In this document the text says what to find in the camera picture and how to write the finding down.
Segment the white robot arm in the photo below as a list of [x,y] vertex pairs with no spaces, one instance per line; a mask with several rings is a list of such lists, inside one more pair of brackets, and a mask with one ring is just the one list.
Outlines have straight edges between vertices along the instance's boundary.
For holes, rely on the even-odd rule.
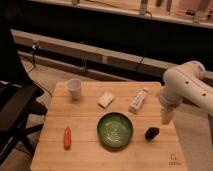
[[161,123],[168,125],[173,110],[184,98],[188,99],[213,117],[213,87],[202,81],[205,67],[198,61],[189,61],[167,69],[163,74],[164,86],[158,98],[162,106]]

